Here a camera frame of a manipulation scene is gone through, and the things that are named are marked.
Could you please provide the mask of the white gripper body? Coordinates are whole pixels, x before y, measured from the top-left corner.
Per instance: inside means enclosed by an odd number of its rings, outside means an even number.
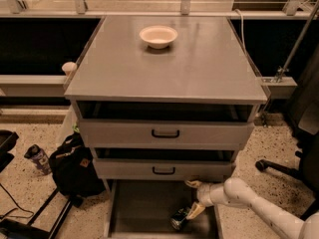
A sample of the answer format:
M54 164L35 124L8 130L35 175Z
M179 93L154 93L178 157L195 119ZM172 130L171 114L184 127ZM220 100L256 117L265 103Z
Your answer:
M222 183L203 183L196 192L198 202L204 207L223 204L226 200Z

